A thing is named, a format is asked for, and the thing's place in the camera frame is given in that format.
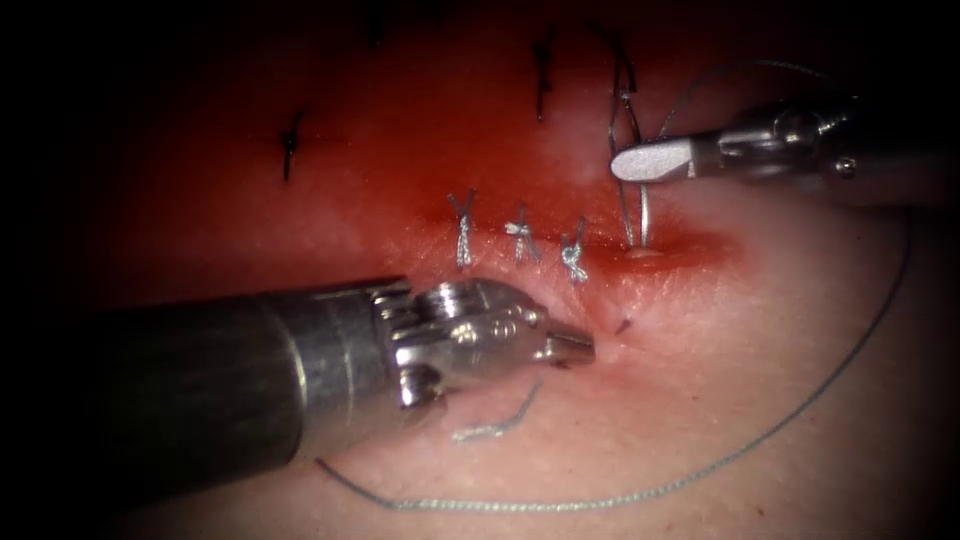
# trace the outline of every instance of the skin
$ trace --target skin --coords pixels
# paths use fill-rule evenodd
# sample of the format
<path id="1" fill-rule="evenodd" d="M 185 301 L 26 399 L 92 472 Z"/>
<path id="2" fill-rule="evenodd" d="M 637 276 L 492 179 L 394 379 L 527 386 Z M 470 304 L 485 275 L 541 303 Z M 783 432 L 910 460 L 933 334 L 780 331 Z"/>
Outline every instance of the skin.
<path id="1" fill-rule="evenodd" d="M 651 251 L 630 250 L 606 170 L 611 55 L 580 23 L 588 11 L 625 29 L 647 137 L 710 67 L 749 56 L 830 71 L 860 52 L 829 39 L 803 47 L 807 22 L 758 12 L 654 13 L 688 17 L 681 28 L 650 28 L 649 10 L 608 6 L 458 7 L 439 21 L 390 12 L 375 49 L 354 13 L 238 15 L 233 30 L 179 38 L 142 78 L 120 77 L 110 106 L 90 105 L 104 113 L 99 144 L 80 142 L 63 160 L 63 174 L 84 181 L 44 205 L 59 217 L 42 231 L 51 247 L 37 265 L 57 276 L 47 304 L 70 313 L 398 273 L 418 289 L 491 277 L 592 332 L 596 363 L 528 368 L 457 395 L 436 425 L 371 441 L 333 467 L 390 498 L 561 502 L 654 488 L 730 454 L 806 399 L 866 331 L 901 262 L 904 212 L 851 208 L 797 186 L 657 185 Z M 538 123 L 530 42 L 548 20 L 554 89 Z M 758 20 L 780 26 L 745 31 L 773 28 Z M 869 84 L 861 67 L 843 82 Z M 796 74 L 741 70 L 698 90 L 672 128 L 717 127 L 744 107 L 817 88 Z M 276 134 L 300 111 L 284 182 Z M 618 141 L 627 141 L 620 115 Z M 475 261 L 460 273 L 445 197 L 462 203 L 471 188 Z M 628 201 L 636 224 L 635 189 Z M 517 268 L 502 227 L 520 202 L 543 260 Z M 571 285 L 560 236 L 580 215 L 590 278 Z M 935 529 L 957 450 L 946 407 L 957 349 L 942 315 L 957 267 L 941 230 L 921 216 L 889 315 L 822 399 L 754 451 L 662 498 L 573 514 L 402 513 L 306 463 L 103 531 L 729 538 Z M 56 272 L 67 264 L 70 275 Z M 617 332 L 624 319 L 631 324 Z M 512 414 L 538 374 L 543 389 L 520 427 L 450 442 L 457 429 Z"/>

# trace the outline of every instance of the pink skin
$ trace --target pink skin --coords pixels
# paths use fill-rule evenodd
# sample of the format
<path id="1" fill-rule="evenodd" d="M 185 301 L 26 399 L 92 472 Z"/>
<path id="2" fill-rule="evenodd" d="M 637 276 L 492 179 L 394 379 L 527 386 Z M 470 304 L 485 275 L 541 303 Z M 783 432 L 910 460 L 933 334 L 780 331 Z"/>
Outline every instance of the pink skin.
<path id="1" fill-rule="evenodd" d="M 640 79 L 633 105 L 646 136 L 709 67 L 743 55 L 830 67 L 832 57 L 818 50 L 797 54 L 791 36 L 803 35 L 799 22 L 773 39 L 745 33 L 751 20 L 721 24 L 721 13 L 667 30 L 624 21 L 680 14 L 594 9 L 631 29 L 624 43 Z M 73 261 L 77 277 L 60 292 L 91 309 L 385 274 L 407 274 L 418 288 L 484 276 L 524 289 L 554 316 L 594 333 L 597 363 L 539 370 L 538 400 L 504 437 L 449 440 L 456 429 L 512 414 L 534 369 L 456 396 L 437 425 L 331 460 L 375 492 L 559 502 L 672 482 L 736 450 L 805 399 L 890 287 L 904 242 L 900 214 L 731 181 L 652 187 L 656 253 L 631 255 L 606 169 L 611 57 L 578 24 L 579 13 L 550 19 L 558 24 L 554 91 L 542 124 L 529 49 L 543 34 L 542 11 L 463 10 L 438 26 L 397 23 L 377 51 L 344 22 L 353 19 L 303 19 L 284 38 L 261 20 L 268 30 L 243 36 L 242 46 L 232 47 L 237 36 L 228 35 L 222 49 L 194 51 L 195 65 L 154 75 L 161 97 L 137 111 L 115 169 L 97 169 L 105 189 L 85 187 L 69 210 L 72 245 L 55 257 Z M 699 91 L 675 131 L 715 127 L 745 106 L 815 87 L 771 68 L 738 72 Z M 304 105 L 285 184 L 275 133 Z M 627 140 L 625 129 L 618 140 Z M 88 159 L 102 163 L 95 154 Z M 474 263 L 459 273 L 456 214 L 445 196 L 462 203 L 471 188 Z M 637 223 L 635 189 L 628 200 Z M 503 224 L 517 217 L 520 202 L 543 261 L 517 268 Z M 580 215 L 588 220 L 583 268 L 590 278 L 571 285 L 559 262 L 560 235 L 572 236 Z M 947 420 L 915 421 L 932 410 L 920 398 L 937 376 L 900 360 L 946 354 L 922 350 L 945 330 L 928 316 L 938 296 L 924 286 L 940 276 L 938 257 L 921 242 L 904 291 L 912 300 L 894 310 L 821 402 L 760 449 L 659 500 L 564 515 L 396 513 L 298 464 L 135 513 L 111 530 L 232 538 L 387 531 L 732 537 L 913 524 L 912 497 L 924 493 L 943 448 L 928 443 Z M 624 319 L 631 325 L 618 334 Z M 882 429 L 869 423 L 876 416 L 887 419 Z M 917 461 L 930 468 L 914 470 Z M 919 479 L 903 484 L 908 474 Z M 876 497 L 894 491 L 903 498 Z"/>

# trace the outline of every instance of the blood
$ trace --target blood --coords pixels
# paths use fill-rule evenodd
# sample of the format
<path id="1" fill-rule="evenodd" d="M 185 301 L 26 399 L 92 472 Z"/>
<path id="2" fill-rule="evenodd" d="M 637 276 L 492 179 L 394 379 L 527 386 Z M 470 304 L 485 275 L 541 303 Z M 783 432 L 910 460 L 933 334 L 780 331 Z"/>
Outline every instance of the blood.
<path id="1" fill-rule="evenodd" d="M 260 32 L 225 32 L 217 47 L 190 50 L 186 67 L 158 66 L 145 97 L 123 102 L 140 108 L 113 111 L 138 118 L 134 129 L 118 135 L 105 121 L 78 164 L 87 165 L 78 176 L 93 184 L 61 208 L 65 226 L 48 255 L 51 268 L 71 272 L 53 296 L 99 308 L 385 274 L 407 274 L 419 289 L 484 276 L 527 290 L 599 336 L 630 319 L 618 339 L 649 340 L 652 320 L 662 326 L 669 313 L 704 307 L 718 283 L 749 286 L 759 269 L 743 231 L 711 195 L 693 190 L 651 188 L 656 253 L 631 256 L 607 169 L 612 53 L 579 15 L 552 19 L 553 91 L 543 123 L 529 54 L 545 23 L 536 10 L 451 12 L 442 24 L 385 21 L 390 38 L 376 50 L 362 25 L 346 30 L 336 18 L 305 17 L 282 31 L 264 23 Z M 666 30 L 622 32 L 638 79 L 631 100 L 647 136 L 697 73 L 743 48 L 693 29 L 710 23 L 691 21 L 670 54 L 651 49 Z M 710 47 L 695 47 L 697 39 Z M 771 83 L 733 99 L 725 88 L 701 99 L 730 115 L 782 91 Z M 275 141 L 258 134 L 287 125 L 300 104 L 311 114 L 297 126 L 296 181 L 284 184 L 276 181 Z M 110 165 L 96 157 L 107 148 L 119 149 Z M 458 271 L 457 215 L 446 196 L 462 199 L 470 189 L 475 262 Z M 636 189 L 627 197 L 636 229 Z M 518 266 L 514 238 L 503 230 L 521 201 L 539 264 Z M 560 237 L 572 237 L 581 215 L 589 279 L 574 285 Z"/>

